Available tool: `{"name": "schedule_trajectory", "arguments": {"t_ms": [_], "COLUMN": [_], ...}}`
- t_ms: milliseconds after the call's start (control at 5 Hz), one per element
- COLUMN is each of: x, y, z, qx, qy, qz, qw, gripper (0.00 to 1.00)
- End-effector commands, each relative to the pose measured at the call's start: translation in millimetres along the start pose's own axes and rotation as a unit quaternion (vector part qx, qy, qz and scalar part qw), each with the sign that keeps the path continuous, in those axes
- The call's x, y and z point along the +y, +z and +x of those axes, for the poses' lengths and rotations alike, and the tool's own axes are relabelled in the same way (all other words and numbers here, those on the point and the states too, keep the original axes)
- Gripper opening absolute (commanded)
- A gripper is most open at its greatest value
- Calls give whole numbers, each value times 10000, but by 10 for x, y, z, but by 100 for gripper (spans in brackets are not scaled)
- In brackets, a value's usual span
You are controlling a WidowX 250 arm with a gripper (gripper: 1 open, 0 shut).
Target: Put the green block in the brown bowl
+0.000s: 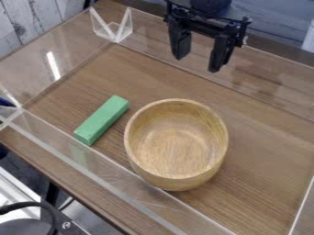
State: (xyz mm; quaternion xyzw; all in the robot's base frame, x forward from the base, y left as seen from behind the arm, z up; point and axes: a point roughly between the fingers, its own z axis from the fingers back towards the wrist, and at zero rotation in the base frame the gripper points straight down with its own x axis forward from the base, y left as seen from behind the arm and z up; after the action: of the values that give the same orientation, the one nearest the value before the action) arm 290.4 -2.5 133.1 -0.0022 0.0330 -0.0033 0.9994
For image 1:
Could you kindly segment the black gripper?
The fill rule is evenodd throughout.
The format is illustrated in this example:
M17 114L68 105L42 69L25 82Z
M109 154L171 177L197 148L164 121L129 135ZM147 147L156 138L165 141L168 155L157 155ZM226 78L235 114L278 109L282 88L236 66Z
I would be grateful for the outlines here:
M191 49L191 31L215 38L208 71L218 73L228 63L234 44L242 47L252 19L231 6L231 0L165 0L172 56L181 60Z

